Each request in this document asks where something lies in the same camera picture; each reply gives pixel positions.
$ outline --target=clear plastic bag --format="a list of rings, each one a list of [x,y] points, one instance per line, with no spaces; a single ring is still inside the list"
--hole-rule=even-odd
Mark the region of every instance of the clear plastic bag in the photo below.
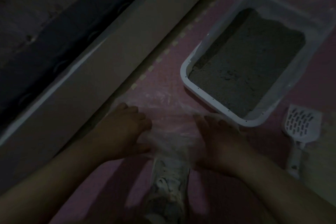
[[[225,120],[238,129],[238,125],[226,116],[208,112],[200,113],[181,103],[165,89],[150,93],[127,92],[114,101],[109,112],[123,102],[128,106],[138,106],[139,112],[145,113],[152,120],[152,130],[142,133],[138,139],[139,143],[152,145],[153,150],[149,154],[152,158],[161,154],[193,165],[203,156],[205,146],[193,118],[195,114]]]

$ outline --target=litter scoop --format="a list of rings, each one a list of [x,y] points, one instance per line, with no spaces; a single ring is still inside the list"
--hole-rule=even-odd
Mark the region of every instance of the litter scoop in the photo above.
[[[283,132],[292,138],[292,149],[286,170],[296,179],[300,178],[299,167],[306,143],[320,136],[322,113],[305,107],[290,105],[282,122]]]

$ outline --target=beige floor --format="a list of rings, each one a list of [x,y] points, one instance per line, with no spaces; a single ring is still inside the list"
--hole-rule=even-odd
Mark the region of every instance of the beige floor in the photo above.
[[[65,145],[85,136],[108,112],[113,101],[125,93],[131,85],[153,64],[159,54],[179,35],[179,33],[193,21],[214,0],[199,0],[199,2],[183,17],[173,30],[158,44],[147,58],[134,70],[124,83],[108,98],[108,100],[92,115],[92,117],[78,130],[72,139]]]

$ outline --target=white litter box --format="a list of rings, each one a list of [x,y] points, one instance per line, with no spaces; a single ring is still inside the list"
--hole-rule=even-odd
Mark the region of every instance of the white litter box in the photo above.
[[[264,19],[279,21],[286,27],[304,34],[305,45],[295,55],[275,83],[263,95],[253,110],[239,117],[214,97],[189,80],[195,63],[229,26],[239,12],[252,8]],[[184,85],[210,107],[231,118],[237,124],[254,127],[262,124],[280,100],[304,74],[309,60],[336,23],[335,11],[326,0],[238,0],[213,26],[201,43],[181,66]]]

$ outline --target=forearm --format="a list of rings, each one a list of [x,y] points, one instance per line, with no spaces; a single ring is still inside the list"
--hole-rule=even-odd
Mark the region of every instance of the forearm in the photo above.
[[[238,177],[283,224],[336,223],[336,208],[265,157],[256,156]]]
[[[0,198],[0,223],[45,223],[102,163],[85,140],[75,142]]]

